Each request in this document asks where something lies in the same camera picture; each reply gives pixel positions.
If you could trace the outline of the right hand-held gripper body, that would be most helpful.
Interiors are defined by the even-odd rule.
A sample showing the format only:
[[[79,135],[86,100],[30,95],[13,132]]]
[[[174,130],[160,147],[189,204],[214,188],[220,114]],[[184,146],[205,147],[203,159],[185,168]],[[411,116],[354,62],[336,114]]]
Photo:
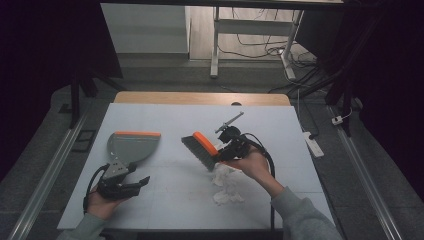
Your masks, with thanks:
[[[219,133],[218,139],[225,144],[225,146],[218,150],[222,152],[228,150],[230,153],[230,160],[245,158],[250,149],[248,139],[242,135],[241,131],[232,126],[232,123],[244,114],[241,111],[238,115],[224,122],[215,133]]]

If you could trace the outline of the grey dustpan with orange edge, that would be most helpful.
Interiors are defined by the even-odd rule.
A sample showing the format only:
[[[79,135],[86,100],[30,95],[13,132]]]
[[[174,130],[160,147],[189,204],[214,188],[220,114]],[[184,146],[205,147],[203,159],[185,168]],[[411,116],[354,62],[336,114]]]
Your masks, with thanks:
[[[125,166],[149,157],[158,147],[159,132],[116,131],[107,142],[107,151],[113,160]]]

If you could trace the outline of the grey brush with orange handle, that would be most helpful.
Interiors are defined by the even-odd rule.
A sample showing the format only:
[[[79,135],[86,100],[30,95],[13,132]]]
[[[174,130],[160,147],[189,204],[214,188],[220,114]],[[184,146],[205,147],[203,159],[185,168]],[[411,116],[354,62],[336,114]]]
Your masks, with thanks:
[[[214,170],[219,152],[201,132],[196,131],[191,136],[182,137],[181,142],[208,171]]]

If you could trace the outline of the pile of white paper scraps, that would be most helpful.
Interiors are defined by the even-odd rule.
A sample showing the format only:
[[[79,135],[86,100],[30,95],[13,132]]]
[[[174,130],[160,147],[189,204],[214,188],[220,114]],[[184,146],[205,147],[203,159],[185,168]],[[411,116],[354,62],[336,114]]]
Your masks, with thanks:
[[[224,164],[216,164],[213,173],[212,184],[220,188],[213,195],[213,201],[217,205],[244,202],[244,198],[238,191],[238,179],[241,176],[241,170],[236,170]]]

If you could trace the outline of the person's left hand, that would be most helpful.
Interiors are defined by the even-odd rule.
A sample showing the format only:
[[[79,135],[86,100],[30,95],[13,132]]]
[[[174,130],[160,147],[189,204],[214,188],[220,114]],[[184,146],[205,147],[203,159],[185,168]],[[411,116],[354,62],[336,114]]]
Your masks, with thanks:
[[[88,195],[87,212],[102,220],[108,220],[113,215],[115,208],[123,202],[125,199],[108,200],[103,198],[94,187]]]

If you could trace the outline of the person's right hand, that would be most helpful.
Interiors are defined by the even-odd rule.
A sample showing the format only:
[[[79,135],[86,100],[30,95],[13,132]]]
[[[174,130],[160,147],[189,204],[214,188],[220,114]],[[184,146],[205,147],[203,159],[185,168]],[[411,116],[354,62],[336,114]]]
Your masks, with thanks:
[[[248,177],[255,180],[263,187],[271,198],[275,198],[285,188],[271,175],[265,156],[256,148],[252,147],[245,158],[226,161],[226,165],[240,169]]]

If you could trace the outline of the white table mat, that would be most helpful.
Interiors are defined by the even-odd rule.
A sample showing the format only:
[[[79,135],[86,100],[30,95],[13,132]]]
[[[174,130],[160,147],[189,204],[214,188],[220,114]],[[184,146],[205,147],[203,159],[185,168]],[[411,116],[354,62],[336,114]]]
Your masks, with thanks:
[[[256,136],[270,153],[276,178],[297,196],[309,198],[325,216],[331,214],[324,191],[291,106],[212,106],[111,104],[67,207],[58,223],[73,229],[83,217],[82,200],[94,172],[108,162],[107,141],[116,131],[147,131],[161,135],[152,155],[128,175],[129,183],[147,178],[140,194],[118,206],[108,226],[135,231],[268,230],[282,219],[270,213],[270,197],[254,180],[235,172],[240,203],[218,205],[212,173],[182,144],[185,136],[201,132],[212,143],[216,129],[232,121]]]

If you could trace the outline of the white power strip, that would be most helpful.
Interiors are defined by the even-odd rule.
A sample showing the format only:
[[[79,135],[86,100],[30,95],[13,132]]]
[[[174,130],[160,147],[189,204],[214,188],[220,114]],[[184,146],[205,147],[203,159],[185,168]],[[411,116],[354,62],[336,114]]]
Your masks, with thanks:
[[[312,134],[310,132],[304,132],[303,136],[312,155],[314,157],[323,157],[324,152],[322,151],[316,140],[311,138]]]

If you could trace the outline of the black stand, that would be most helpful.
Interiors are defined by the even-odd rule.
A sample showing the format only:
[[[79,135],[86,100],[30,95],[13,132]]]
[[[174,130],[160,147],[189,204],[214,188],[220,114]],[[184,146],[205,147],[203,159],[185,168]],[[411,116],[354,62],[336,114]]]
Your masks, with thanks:
[[[126,91],[126,88],[112,78],[105,74],[93,69],[93,68],[79,68],[75,71],[71,78],[71,123],[69,128],[73,129],[78,120],[80,119],[80,101],[79,92],[83,91],[86,97],[94,98],[98,94],[98,88],[94,83],[95,79],[99,79],[103,83],[106,83],[113,89],[120,91]]]

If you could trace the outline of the black tripod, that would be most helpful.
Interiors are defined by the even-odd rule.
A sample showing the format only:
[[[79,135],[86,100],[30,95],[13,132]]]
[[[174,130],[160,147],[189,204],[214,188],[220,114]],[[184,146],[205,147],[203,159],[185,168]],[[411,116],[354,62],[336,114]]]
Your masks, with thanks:
[[[342,100],[342,113],[341,120],[338,126],[344,130],[344,133],[350,137],[350,120],[352,114],[351,101],[352,101],[352,80],[349,76],[349,70],[342,67],[334,75],[334,83],[325,97],[327,105],[336,105],[339,100]]]

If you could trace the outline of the white panel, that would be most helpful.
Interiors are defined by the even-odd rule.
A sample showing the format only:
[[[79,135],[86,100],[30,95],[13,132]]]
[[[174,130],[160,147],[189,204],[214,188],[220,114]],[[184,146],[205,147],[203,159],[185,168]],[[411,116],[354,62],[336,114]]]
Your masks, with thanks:
[[[101,8],[117,53],[189,52],[187,7],[102,3]]]

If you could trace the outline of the dark curtain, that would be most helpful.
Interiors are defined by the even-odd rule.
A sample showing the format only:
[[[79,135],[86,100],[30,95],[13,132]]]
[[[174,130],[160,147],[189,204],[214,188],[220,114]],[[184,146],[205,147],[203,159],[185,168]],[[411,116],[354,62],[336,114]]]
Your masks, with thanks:
[[[0,181],[50,108],[93,74],[120,78],[103,0],[0,0]]]
[[[360,119],[424,198],[424,0],[381,2],[382,19],[348,77],[363,104]],[[296,41],[333,74],[359,42],[373,14],[306,11]]]

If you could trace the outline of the black floor frame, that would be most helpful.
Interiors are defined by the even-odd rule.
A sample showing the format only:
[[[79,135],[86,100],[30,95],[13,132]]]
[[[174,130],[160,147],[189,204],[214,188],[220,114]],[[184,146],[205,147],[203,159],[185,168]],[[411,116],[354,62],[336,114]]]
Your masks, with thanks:
[[[81,130],[74,142],[72,152],[87,153],[91,150],[96,137],[95,130]]]

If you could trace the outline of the metal floor rail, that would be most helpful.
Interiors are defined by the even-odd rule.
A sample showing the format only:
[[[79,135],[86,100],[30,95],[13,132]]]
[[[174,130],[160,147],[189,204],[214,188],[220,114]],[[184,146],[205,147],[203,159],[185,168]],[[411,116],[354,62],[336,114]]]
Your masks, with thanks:
[[[361,154],[351,137],[349,137],[343,127],[338,124],[335,129],[347,152],[355,172],[363,186],[363,189],[376,212],[376,216],[388,240],[404,240],[401,231],[395,222],[386,202],[381,196],[371,174],[366,167]]]
[[[74,126],[66,131],[7,240],[26,240],[86,119],[87,112],[84,112]]]

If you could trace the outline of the white desk frame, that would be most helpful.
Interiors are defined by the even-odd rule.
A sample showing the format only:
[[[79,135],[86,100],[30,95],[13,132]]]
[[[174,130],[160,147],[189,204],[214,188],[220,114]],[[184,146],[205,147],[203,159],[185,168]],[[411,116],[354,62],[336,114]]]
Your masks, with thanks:
[[[218,40],[220,34],[242,34],[242,35],[268,35],[283,36],[287,38],[287,44],[283,50],[279,50],[284,73],[288,80],[295,80],[296,76],[289,62],[289,54],[295,40],[298,27],[303,15],[303,10],[293,11],[291,22],[265,21],[265,20],[236,20],[220,17],[220,8],[215,7],[213,13],[213,49],[211,57],[210,77],[218,77]]]

